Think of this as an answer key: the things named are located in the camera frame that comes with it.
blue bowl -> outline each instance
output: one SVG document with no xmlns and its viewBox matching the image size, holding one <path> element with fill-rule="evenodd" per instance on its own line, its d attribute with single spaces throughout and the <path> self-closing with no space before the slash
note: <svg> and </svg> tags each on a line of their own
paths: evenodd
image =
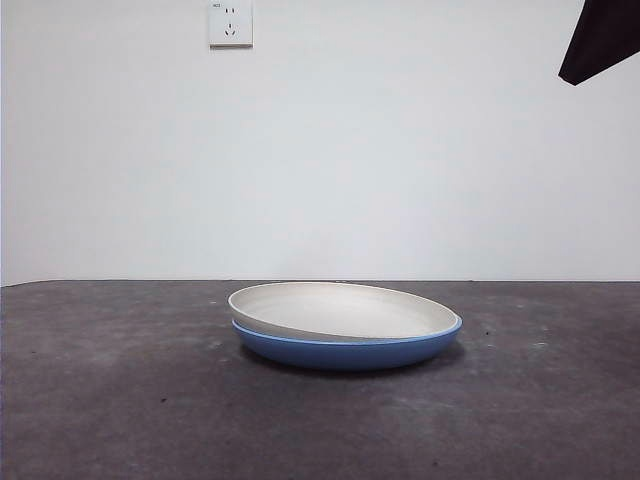
<svg viewBox="0 0 640 480">
<path fill-rule="evenodd" d="M 284 338 L 254 332 L 233 321 L 247 348 L 276 362 L 320 370 L 362 371 L 401 367 L 434 357 L 444 350 L 462 327 L 424 337 L 357 342 L 329 342 Z"/>
</svg>

concrete floor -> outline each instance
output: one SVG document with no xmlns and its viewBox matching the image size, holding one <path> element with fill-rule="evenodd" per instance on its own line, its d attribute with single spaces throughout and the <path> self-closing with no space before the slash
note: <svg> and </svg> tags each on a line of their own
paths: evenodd
<svg viewBox="0 0 640 480">
<path fill-rule="evenodd" d="M 3 479 L 640 478 L 640 284 L 367 282 L 465 324 L 338 374 L 240 346 L 255 283 L 4 288 Z"/>
</svg>

ceramic dish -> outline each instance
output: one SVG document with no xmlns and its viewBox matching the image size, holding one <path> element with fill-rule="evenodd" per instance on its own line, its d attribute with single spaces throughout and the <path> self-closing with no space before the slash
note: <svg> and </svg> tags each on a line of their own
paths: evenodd
<svg viewBox="0 0 640 480">
<path fill-rule="evenodd" d="M 358 342 L 450 333 L 459 317 L 447 307 L 397 290 L 331 282 L 270 283 L 229 297 L 247 330 L 299 340 Z"/>
<path fill-rule="evenodd" d="M 426 298 L 345 283 L 258 285 L 231 295 L 229 305 L 249 349 L 328 370 L 416 363 L 446 348 L 462 326 L 455 313 Z"/>
</svg>

plate rim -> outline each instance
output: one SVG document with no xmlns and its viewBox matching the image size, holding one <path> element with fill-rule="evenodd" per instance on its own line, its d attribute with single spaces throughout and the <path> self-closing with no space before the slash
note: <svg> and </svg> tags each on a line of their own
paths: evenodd
<svg viewBox="0 0 640 480">
<path fill-rule="evenodd" d="M 444 309 L 445 311 L 447 311 L 450 315 L 453 316 L 453 318 L 455 319 L 453 325 L 451 325 L 450 327 L 447 327 L 444 330 L 439 330 L 427 335 L 420 335 L 417 337 L 386 337 L 386 338 L 381 338 L 381 337 L 361 337 L 361 336 L 344 336 L 344 335 L 333 335 L 333 334 L 322 334 L 321 332 L 315 332 L 315 331 L 307 331 L 307 330 L 299 330 L 299 329 L 294 329 L 294 328 L 290 328 L 290 327 L 281 327 L 285 330 L 296 330 L 296 331 L 300 331 L 300 332 L 305 332 L 305 333 L 311 333 L 311 334 L 319 334 L 319 335 L 327 335 L 329 337 L 335 337 L 336 340 L 326 340 L 326 343 L 331 343 L 331 344 L 335 344 L 335 343 L 342 343 L 342 344 L 363 344 L 363 343 L 369 343 L 372 344 L 373 342 L 378 342 L 378 343 L 394 343 L 394 342 L 398 342 L 398 341 L 404 341 L 404 340 L 408 340 L 408 341 L 414 341 L 414 340 L 427 340 L 429 338 L 435 338 L 441 335 L 447 335 L 453 331 L 457 331 L 462 327 L 462 318 L 460 317 L 460 315 L 458 315 L 456 312 L 454 312 L 453 310 L 451 310 L 449 307 L 447 307 L 446 305 L 443 305 L 441 303 L 436 302 L 435 300 L 431 300 L 430 298 L 426 298 L 426 297 L 422 297 L 420 295 L 415 295 L 413 293 L 409 293 L 409 292 L 405 292 L 402 290 L 395 290 L 392 288 L 385 288 L 385 287 L 377 287 L 377 286 L 373 286 L 373 285 L 363 285 L 361 283 L 350 283 L 350 282 L 345 282 L 345 281 L 335 281 L 335 282 L 330 282 L 330 281 L 287 281 L 287 282 L 271 282 L 271 283 L 260 283 L 258 285 L 251 285 L 249 287 L 245 287 L 245 288 L 241 288 L 240 290 L 237 290 L 235 292 L 233 292 L 231 295 L 229 295 L 229 297 L 227 298 L 227 304 L 229 305 L 229 307 L 231 308 L 232 311 L 239 313 L 242 316 L 245 316 L 247 318 L 250 318 L 256 322 L 260 322 L 260 323 L 266 323 L 269 325 L 274 325 L 275 327 L 279 327 L 277 324 L 273 324 L 271 322 L 266 322 L 265 320 L 261 320 L 260 318 L 256 318 L 254 315 L 249 315 L 247 312 L 245 312 L 244 310 L 238 308 L 237 305 L 235 305 L 233 303 L 233 299 L 236 295 L 239 295 L 240 293 L 246 292 L 247 290 L 252 290 L 255 288 L 262 288 L 262 287 L 267 287 L 269 285 L 332 285 L 332 286 L 353 286 L 353 287 L 359 287 L 359 288 L 367 288 L 367 289 L 373 289 L 373 290 L 384 290 L 387 292 L 392 292 L 394 294 L 399 294 L 399 295 L 407 295 L 410 297 L 415 297 L 420 299 L 421 301 L 426 301 L 429 303 L 432 303 L 436 306 L 438 306 L 439 308 Z M 235 325 L 238 325 L 238 327 L 244 328 L 246 329 L 248 332 L 257 334 L 257 335 L 264 335 L 265 337 L 270 337 L 272 339 L 295 339 L 295 340 L 304 340 L 310 343 L 316 343 L 316 342 L 324 342 L 321 340 L 314 340 L 314 339 L 303 339 L 303 338 L 296 338 L 296 337 L 280 337 L 277 335 L 269 335 L 266 333 L 262 333 L 262 332 L 257 332 L 255 330 L 251 330 L 247 327 L 243 327 L 242 325 L 240 325 L 238 322 L 236 322 L 236 320 L 233 320 L 233 323 Z"/>
</svg>

white wall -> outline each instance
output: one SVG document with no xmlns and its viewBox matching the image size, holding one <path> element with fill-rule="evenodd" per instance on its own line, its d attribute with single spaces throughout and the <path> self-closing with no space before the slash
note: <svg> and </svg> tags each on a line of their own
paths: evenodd
<svg viewBox="0 0 640 480">
<path fill-rule="evenodd" d="M 575 0 L 4 0 L 5 284 L 640 279 L 640 57 Z"/>
</svg>

